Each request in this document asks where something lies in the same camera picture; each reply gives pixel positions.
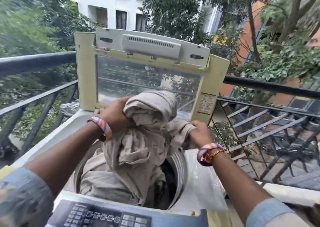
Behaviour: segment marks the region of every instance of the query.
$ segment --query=beaded bracelet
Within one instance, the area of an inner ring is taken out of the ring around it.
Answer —
[[[104,142],[106,140],[109,141],[112,138],[112,131],[109,125],[104,120],[102,120],[99,116],[93,116],[87,122],[89,121],[94,122],[102,129],[104,136],[100,137],[99,140]]]
[[[217,150],[214,153],[212,153],[210,150],[215,148],[219,148],[220,150]],[[201,164],[202,166],[212,166],[211,161],[213,157],[220,152],[224,152],[224,149],[220,144],[217,144],[217,143],[206,144],[198,151],[197,160],[199,164]]]

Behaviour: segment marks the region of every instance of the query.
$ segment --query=sticker label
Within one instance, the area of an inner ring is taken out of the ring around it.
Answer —
[[[197,112],[206,115],[211,115],[212,111],[214,110],[216,99],[216,95],[201,93],[200,103]]]

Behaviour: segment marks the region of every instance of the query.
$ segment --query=control panel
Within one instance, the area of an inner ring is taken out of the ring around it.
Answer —
[[[151,227],[151,217],[61,200],[46,227]]]

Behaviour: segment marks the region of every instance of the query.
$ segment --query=hand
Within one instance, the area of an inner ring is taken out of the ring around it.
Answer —
[[[113,132],[122,130],[134,125],[133,121],[126,118],[123,108],[130,97],[123,97],[111,103],[108,107],[100,111],[99,116],[104,120]]]
[[[195,120],[192,121],[191,124],[194,125],[196,129],[193,129],[190,132],[190,136],[192,141],[197,145],[198,148],[201,148],[202,146],[209,143],[214,143],[213,133],[205,123]]]

